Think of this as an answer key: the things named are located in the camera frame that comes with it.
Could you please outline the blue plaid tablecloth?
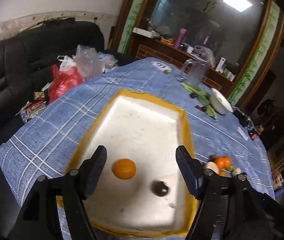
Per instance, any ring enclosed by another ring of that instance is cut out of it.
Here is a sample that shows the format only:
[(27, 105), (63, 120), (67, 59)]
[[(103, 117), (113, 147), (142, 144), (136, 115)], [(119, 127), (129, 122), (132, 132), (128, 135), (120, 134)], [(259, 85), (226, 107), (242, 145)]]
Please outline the blue plaid tablecloth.
[(151, 57), (96, 76), (50, 103), (3, 143), (0, 167), (17, 203), (23, 204), (38, 176), (63, 174), (85, 132), (120, 89), (149, 93), (184, 109), (201, 163), (213, 154), (227, 155), (254, 189), (273, 197), (270, 161), (261, 140), (245, 141), (231, 113), (213, 119), (196, 109), (198, 100), (181, 86), (179, 70), (164, 74), (161, 65)]

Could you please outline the yellow rimmed white foam tray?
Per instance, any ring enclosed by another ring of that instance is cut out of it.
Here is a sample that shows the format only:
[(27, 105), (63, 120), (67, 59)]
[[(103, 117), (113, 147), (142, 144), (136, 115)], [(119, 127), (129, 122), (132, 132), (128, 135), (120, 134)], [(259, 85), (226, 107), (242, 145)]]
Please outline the yellow rimmed white foam tray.
[[(178, 146), (194, 152), (186, 112), (149, 93), (121, 89), (84, 134), (66, 171), (78, 168), (100, 145), (107, 160), (94, 193), (83, 203), (90, 223), (119, 237), (186, 236), (197, 211), (176, 161)], [(133, 178), (113, 174), (119, 159), (135, 163)], [(153, 181), (163, 181), (168, 194), (153, 194)]]

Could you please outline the clear plastic bag on shelf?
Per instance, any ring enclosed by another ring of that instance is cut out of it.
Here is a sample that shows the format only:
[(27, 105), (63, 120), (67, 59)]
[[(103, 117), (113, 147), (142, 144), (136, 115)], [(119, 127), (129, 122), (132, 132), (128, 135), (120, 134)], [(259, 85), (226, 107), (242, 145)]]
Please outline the clear plastic bag on shelf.
[(205, 60), (210, 67), (216, 66), (216, 61), (213, 55), (213, 51), (205, 46), (195, 46), (193, 52)]

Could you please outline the pink thermos bottle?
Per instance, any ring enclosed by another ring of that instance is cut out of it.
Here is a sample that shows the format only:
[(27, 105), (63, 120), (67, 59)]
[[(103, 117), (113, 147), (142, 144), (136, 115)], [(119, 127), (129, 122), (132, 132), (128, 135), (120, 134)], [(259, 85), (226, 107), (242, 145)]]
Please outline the pink thermos bottle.
[(179, 31), (179, 35), (177, 39), (175, 40), (175, 44), (173, 45), (174, 48), (178, 49), (181, 46), (181, 43), (183, 41), (183, 38), (185, 37), (187, 30), (184, 28), (181, 28)]

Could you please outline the green leafy vegetable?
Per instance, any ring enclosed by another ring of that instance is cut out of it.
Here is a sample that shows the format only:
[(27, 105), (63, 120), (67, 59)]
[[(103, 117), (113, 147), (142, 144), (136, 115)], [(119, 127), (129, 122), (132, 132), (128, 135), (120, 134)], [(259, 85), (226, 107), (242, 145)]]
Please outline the green leafy vegetable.
[(181, 86), (187, 90), (190, 94), (191, 93), (196, 93), (198, 95), (197, 99), (198, 102), (201, 104), (200, 106), (206, 106), (207, 107), (207, 111), (204, 112), (205, 114), (207, 114), (208, 116), (210, 116), (213, 119), (217, 119), (217, 113), (214, 110), (214, 108), (211, 106), (210, 101), (209, 101), (209, 94), (201, 89), (201, 88), (192, 88), (190, 86), (188, 86), (187, 84), (185, 84), (184, 82), (181, 83)]

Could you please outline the small mandarin orange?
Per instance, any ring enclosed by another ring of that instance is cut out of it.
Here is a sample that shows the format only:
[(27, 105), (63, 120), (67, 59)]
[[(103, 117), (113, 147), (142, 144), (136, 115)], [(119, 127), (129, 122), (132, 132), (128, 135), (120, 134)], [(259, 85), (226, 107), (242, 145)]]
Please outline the small mandarin orange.
[(226, 174), (226, 172), (225, 172), (224, 170), (220, 170), (220, 171), (219, 171), (219, 176), (221, 176), (221, 177), (227, 177), (227, 174)]

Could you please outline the brown kiwi fruit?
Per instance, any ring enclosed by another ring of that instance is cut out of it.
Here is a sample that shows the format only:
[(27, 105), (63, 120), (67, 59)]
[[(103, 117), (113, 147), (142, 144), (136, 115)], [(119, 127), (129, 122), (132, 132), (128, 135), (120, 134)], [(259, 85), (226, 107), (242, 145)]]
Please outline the brown kiwi fruit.
[(214, 162), (218, 158), (217, 155), (211, 155), (210, 156), (210, 161)]

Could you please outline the wooden cabinet shelf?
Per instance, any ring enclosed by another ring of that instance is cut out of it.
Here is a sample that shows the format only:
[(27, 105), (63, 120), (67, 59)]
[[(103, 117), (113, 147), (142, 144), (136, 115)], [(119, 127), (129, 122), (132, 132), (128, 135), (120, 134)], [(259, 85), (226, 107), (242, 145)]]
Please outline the wooden cabinet shelf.
[[(175, 49), (162, 42), (139, 34), (132, 34), (128, 47), (128, 54), (136, 59), (155, 57), (167, 63), (173, 64), (181, 69), (183, 63), (188, 59), (194, 59), (188, 53)], [(233, 82), (223, 74), (210, 68), (203, 78), (203, 84), (210, 88), (219, 90), (226, 98), (231, 93)]]

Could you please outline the red plastic bag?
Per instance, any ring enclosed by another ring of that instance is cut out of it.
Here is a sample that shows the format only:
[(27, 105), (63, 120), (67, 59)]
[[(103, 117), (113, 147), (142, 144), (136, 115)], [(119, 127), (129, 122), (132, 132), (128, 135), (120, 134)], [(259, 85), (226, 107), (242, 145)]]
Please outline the red plastic bag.
[(83, 78), (76, 67), (71, 67), (66, 71), (60, 71), (58, 66), (54, 64), (51, 67), (51, 71), (53, 73), (53, 81), (48, 89), (49, 103), (52, 103), (70, 89), (83, 83)]

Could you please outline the white tall box on shelf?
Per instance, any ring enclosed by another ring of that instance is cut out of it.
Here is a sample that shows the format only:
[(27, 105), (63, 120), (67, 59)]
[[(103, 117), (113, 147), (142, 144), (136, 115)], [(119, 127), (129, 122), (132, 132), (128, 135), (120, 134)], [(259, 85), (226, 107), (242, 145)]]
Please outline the white tall box on shelf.
[(216, 71), (220, 72), (220, 70), (222, 69), (224, 63), (226, 62), (226, 59), (224, 57), (220, 58), (220, 61), (218, 62), (217, 66), (216, 66)]

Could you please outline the clear plastic bag on sofa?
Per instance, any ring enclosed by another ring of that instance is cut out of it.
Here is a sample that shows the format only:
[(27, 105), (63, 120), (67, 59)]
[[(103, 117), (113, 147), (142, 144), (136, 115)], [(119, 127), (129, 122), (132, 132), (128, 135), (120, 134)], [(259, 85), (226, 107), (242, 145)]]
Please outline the clear plastic bag on sofa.
[(78, 45), (74, 56), (59, 55), (60, 71), (75, 68), (83, 80), (90, 79), (117, 67), (118, 60), (111, 54), (97, 52), (93, 47)]

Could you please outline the white paper card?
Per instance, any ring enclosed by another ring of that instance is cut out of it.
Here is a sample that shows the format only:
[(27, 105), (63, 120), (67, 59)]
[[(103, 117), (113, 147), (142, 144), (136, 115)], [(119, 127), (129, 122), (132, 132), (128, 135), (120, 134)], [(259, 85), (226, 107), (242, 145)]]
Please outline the white paper card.
[(249, 139), (249, 136), (240, 127), (237, 127), (236, 130), (245, 141)]

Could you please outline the large orange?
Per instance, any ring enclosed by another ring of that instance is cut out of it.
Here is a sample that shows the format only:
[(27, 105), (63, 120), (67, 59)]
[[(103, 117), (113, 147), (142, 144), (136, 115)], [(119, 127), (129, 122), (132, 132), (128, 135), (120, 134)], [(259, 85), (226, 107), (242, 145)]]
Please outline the large orange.
[(227, 168), (231, 164), (231, 159), (228, 156), (218, 157), (214, 163), (221, 169)]

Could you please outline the white bowl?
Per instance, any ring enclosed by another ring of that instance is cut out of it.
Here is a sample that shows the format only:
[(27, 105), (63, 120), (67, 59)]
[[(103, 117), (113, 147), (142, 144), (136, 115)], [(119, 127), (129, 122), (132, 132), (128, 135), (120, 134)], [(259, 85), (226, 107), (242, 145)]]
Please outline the white bowl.
[(227, 113), (233, 112), (233, 108), (229, 101), (215, 88), (211, 89), (209, 101), (214, 110), (219, 114), (226, 115)]

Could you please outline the black sofa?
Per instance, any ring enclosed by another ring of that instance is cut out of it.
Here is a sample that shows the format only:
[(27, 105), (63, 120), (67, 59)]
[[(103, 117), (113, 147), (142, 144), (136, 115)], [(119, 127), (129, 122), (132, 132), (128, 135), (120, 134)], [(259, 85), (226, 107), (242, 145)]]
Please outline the black sofa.
[(51, 66), (59, 55), (75, 53), (78, 45), (103, 51), (104, 42), (97, 24), (72, 18), (47, 22), (0, 41), (0, 128), (52, 80)]

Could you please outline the far dark plum small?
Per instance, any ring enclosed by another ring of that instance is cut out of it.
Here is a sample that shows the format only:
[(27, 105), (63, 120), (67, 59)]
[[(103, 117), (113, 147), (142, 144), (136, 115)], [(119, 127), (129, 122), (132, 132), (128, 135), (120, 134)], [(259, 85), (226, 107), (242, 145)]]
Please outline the far dark plum small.
[(190, 94), (190, 97), (191, 97), (191, 98), (197, 98), (198, 95), (197, 95), (196, 93), (191, 93), (191, 94)]

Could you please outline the black red battery pack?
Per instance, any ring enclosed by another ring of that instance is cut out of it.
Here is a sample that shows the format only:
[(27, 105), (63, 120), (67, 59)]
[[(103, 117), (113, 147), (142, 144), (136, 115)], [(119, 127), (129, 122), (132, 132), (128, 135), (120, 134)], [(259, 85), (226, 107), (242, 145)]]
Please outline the black red battery pack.
[(259, 126), (257, 126), (257, 127), (253, 127), (253, 128), (249, 131), (248, 135), (249, 135), (249, 137), (251, 138), (251, 140), (255, 140), (256, 138), (258, 138), (258, 137), (261, 135), (261, 133), (262, 133), (263, 131), (264, 131), (263, 126), (259, 125)]

